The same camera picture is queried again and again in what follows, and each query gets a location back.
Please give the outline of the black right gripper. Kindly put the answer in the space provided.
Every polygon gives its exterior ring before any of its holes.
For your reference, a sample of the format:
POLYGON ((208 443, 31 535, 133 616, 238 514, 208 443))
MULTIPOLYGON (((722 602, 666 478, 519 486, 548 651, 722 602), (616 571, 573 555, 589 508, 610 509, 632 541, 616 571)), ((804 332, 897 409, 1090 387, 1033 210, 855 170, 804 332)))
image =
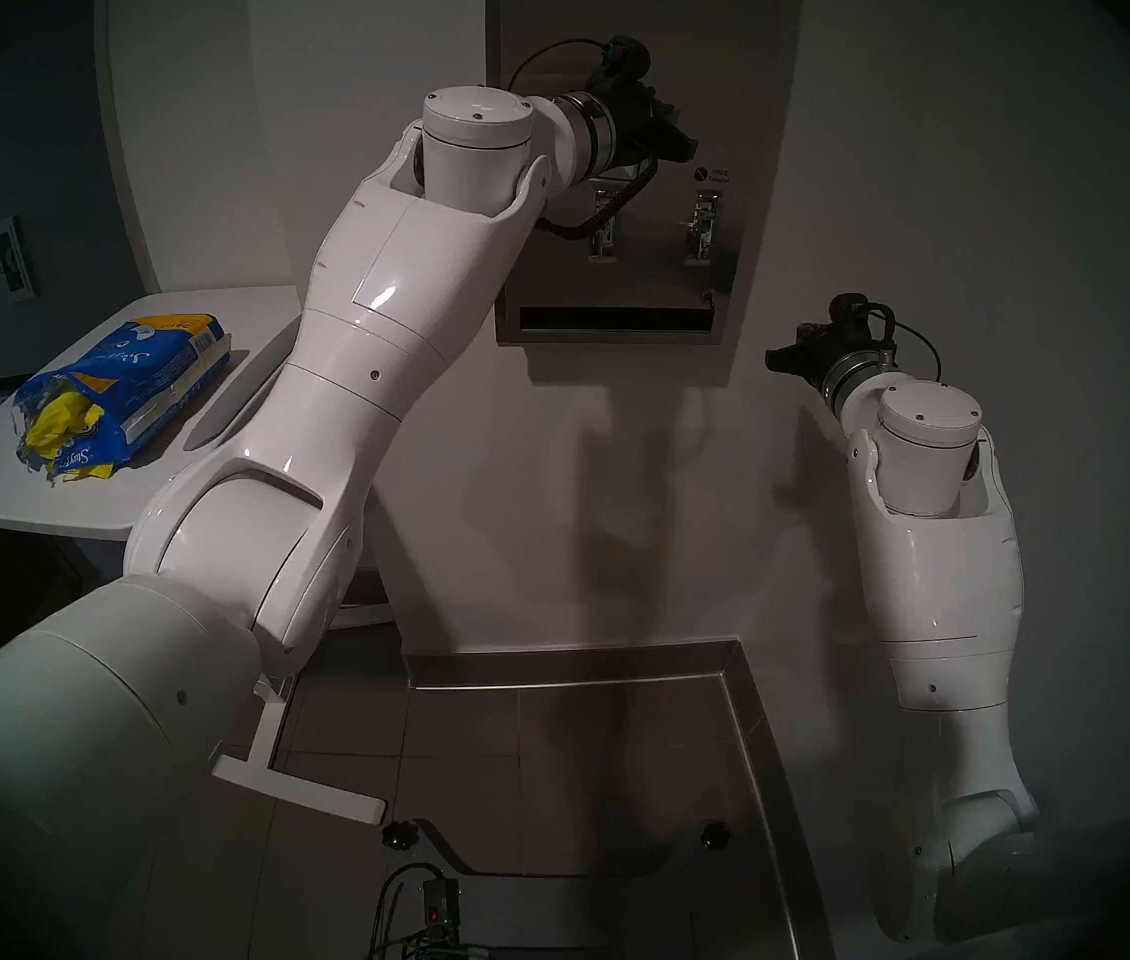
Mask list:
POLYGON ((883 366, 898 366, 898 344, 880 342, 868 331, 844 333, 802 322, 793 342, 767 349, 763 358, 767 370, 800 377, 818 393, 847 394, 881 374, 883 366))

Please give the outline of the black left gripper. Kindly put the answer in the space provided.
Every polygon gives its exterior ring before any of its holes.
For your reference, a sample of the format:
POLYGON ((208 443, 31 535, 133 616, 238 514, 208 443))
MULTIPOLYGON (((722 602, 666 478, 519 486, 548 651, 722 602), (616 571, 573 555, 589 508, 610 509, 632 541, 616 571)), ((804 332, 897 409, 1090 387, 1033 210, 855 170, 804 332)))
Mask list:
POLYGON ((640 79, 603 79, 599 101, 612 121, 610 169, 645 160, 688 164, 698 141, 679 126, 681 112, 669 103, 657 105, 657 91, 640 79))

